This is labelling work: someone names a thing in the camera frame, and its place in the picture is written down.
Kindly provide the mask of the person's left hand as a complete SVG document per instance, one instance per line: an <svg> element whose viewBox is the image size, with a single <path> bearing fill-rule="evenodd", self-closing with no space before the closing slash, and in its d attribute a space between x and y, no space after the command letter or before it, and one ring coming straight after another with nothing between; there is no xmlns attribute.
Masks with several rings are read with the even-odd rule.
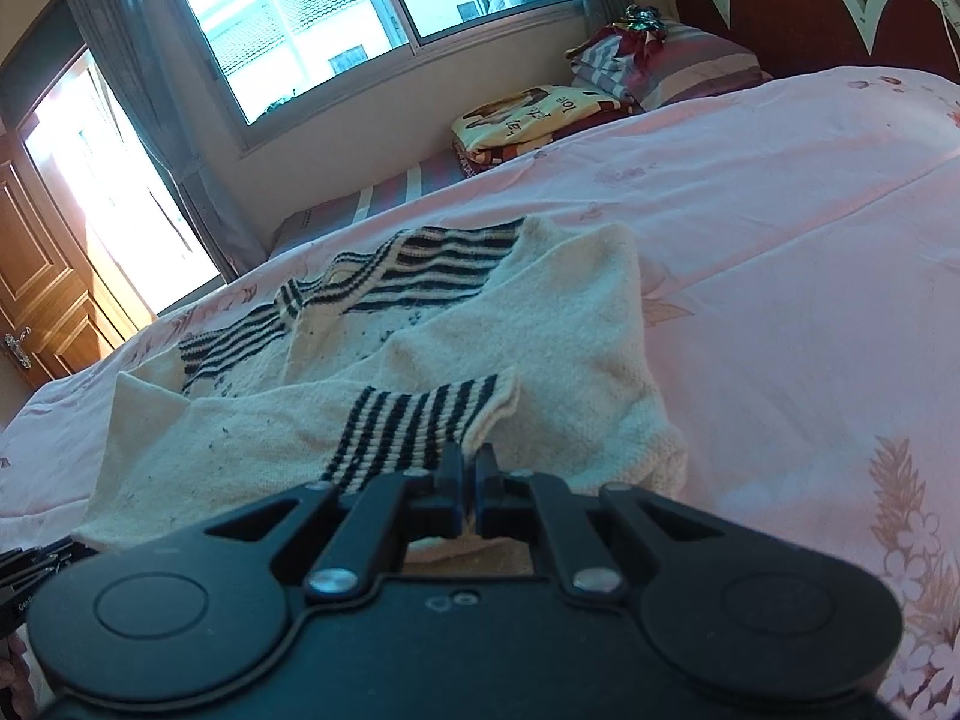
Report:
<svg viewBox="0 0 960 720"><path fill-rule="evenodd" d="M36 713L36 695L29 681L26 645L16 634L2 639L2 717L31 718Z"/></svg>

